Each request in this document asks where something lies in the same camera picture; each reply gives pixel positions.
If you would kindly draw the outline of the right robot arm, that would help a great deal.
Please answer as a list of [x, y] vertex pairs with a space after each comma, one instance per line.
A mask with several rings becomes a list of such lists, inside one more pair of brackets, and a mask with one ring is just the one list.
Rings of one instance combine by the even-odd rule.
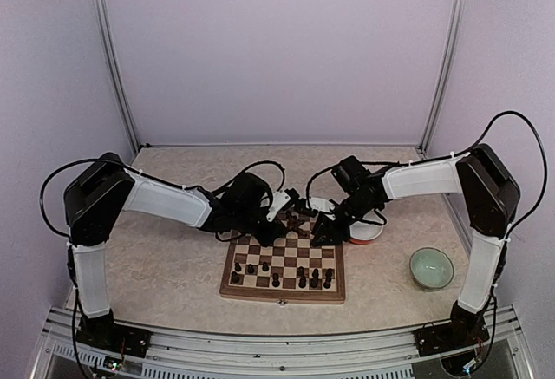
[[478, 330], [477, 314], [488, 303], [501, 273], [509, 232], [514, 228], [520, 189], [500, 158], [479, 144], [465, 154], [413, 165], [388, 164], [371, 172], [355, 156], [330, 169], [347, 197], [329, 211], [321, 211], [312, 230], [313, 245], [337, 245], [350, 239], [350, 228], [392, 200], [430, 194], [463, 196], [473, 235], [467, 275], [456, 305], [460, 314], [447, 323], [446, 343], [464, 346]]

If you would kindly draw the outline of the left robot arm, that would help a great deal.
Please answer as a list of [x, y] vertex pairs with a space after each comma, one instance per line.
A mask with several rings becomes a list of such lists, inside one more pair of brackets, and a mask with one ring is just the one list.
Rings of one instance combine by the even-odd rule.
[[279, 194], [244, 170], [208, 191], [180, 186], [133, 169], [114, 153], [88, 161], [88, 168], [65, 189], [63, 201], [83, 314], [88, 335], [102, 348], [121, 340], [111, 313], [105, 272], [105, 246], [122, 212], [139, 212], [220, 236], [235, 231], [252, 235], [261, 246], [287, 233], [277, 215]]

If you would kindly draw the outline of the wooden chess board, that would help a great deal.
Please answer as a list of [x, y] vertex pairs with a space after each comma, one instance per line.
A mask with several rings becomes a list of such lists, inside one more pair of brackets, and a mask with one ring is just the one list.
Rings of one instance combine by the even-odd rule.
[[[285, 226], [286, 212], [278, 215]], [[303, 229], [310, 231], [308, 238], [294, 232], [287, 232], [284, 238], [277, 239], [274, 245], [269, 247], [261, 246], [252, 235], [240, 237], [237, 233], [233, 233], [219, 287], [220, 296], [229, 299], [296, 304], [343, 304], [346, 299], [343, 247], [341, 245], [312, 247], [311, 229], [317, 219], [306, 217], [310, 222], [305, 223]], [[236, 262], [239, 262], [242, 268], [238, 272], [241, 281], [233, 284], [231, 274], [235, 271]], [[270, 266], [268, 271], [262, 271], [263, 262], [267, 262]], [[255, 266], [254, 274], [246, 272], [248, 264]], [[299, 266], [304, 268], [304, 277], [306, 277], [306, 286], [303, 289], [298, 287], [300, 277], [297, 275], [297, 268]], [[319, 269], [318, 277], [312, 276], [315, 268]], [[331, 278], [331, 287], [324, 289], [323, 282], [328, 268], [332, 268], [334, 274]], [[278, 288], [272, 286], [273, 273], [279, 275]], [[316, 289], [310, 287], [312, 278], [318, 278]]]

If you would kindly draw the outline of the white and orange bowl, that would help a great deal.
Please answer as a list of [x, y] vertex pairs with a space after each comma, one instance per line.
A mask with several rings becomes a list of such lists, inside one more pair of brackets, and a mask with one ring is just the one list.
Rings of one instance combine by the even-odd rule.
[[349, 229], [349, 242], [354, 245], [368, 245], [382, 234], [383, 227], [355, 222]]

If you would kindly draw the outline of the dark pawn front centre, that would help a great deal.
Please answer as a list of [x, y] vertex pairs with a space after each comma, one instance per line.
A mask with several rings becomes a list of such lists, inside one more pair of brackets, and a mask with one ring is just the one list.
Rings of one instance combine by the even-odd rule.
[[277, 273], [272, 274], [272, 286], [278, 288], [280, 286], [279, 275]]

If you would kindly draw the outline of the green glass bowl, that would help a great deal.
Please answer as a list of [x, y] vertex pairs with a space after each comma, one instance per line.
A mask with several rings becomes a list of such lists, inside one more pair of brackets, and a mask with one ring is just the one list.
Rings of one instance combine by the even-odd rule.
[[415, 251], [409, 260], [409, 270], [414, 282], [424, 290], [441, 290], [454, 278], [454, 265], [449, 256], [433, 247]]

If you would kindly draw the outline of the aluminium front rail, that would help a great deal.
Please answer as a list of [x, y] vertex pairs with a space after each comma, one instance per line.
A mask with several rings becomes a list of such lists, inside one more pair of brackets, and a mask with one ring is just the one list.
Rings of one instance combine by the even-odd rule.
[[31, 364], [31, 378], [80, 378], [75, 360], [114, 378], [444, 378], [446, 353], [422, 357], [414, 326], [323, 336], [249, 336], [152, 327], [145, 357], [72, 344], [72, 314], [53, 308]]

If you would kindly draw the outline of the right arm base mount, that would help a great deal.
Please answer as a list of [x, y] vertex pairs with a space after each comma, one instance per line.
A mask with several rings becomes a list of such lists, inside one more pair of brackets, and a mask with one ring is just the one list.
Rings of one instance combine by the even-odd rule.
[[432, 356], [487, 341], [490, 336], [482, 308], [477, 313], [455, 302], [446, 323], [423, 326], [413, 333], [419, 356]]

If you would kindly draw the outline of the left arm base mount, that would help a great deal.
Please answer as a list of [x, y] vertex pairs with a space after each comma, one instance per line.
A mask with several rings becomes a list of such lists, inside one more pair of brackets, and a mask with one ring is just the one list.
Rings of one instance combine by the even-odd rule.
[[151, 336], [149, 330], [116, 323], [114, 314], [109, 312], [101, 317], [83, 316], [76, 341], [121, 356], [145, 358]]

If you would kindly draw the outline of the right aluminium post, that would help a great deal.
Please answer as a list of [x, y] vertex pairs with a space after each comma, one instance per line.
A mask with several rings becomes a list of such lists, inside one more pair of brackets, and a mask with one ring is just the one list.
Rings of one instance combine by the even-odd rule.
[[420, 142], [420, 150], [427, 154], [434, 137], [434, 132], [439, 123], [441, 108], [444, 102], [449, 76], [453, 67], [458, 43], [460, 26], [462, 23], [466, 0], [453, 0], [447, 38], [441, 58], [440, 71], [434, 87], [432, 105], [428, 114], [426, 125]]

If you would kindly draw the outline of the aluminium post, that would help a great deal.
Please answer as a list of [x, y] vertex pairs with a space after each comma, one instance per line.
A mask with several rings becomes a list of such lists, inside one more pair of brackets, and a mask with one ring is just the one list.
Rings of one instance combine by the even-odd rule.
[[453, 0], [447, 38], [441, 58], [440, 71], [434, 87], [432, 105], [428, 114], [426, 125], [420, 142], [420, 150], [427, 154], [434, 137], [434, 132], [439, 123], [441, 108], [444, 102], [449, 76], [453, 67], [458, 43], [460, 26], [462, 23], [466, 0]]
[[121, 69], [117, 60], [114, 39], [112, 37], [107, 0], [93, 0], [93, 5], [95, 7], [96, 20], [101, 36], [101, 46], [106, 58], [116, 105], [123, 122], [124, 131], [131, 151], [133, 154], [137, 154], [140, 151], [140, 138], [134, 123], [134, 118], [127, 100], [127, 95], [121, 77]]

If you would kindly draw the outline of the left aluminium post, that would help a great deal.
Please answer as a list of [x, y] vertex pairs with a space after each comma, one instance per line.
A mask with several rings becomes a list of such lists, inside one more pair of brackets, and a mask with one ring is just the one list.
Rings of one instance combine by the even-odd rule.
[[101, 36], [101, 46], [106, 58], [116, 105], [123, 122], [124, 131], [131, 151], [133, 154], [137, 154], [140, 151], [140, 138], [134, 123], [134, 118], [127, 100], [127, 95], [121, 77], [121, 69], [117, 60], [114, 39], [112, 37], [107, 0], [93, 0], [93, 5], [95, 7], [96, 20]]

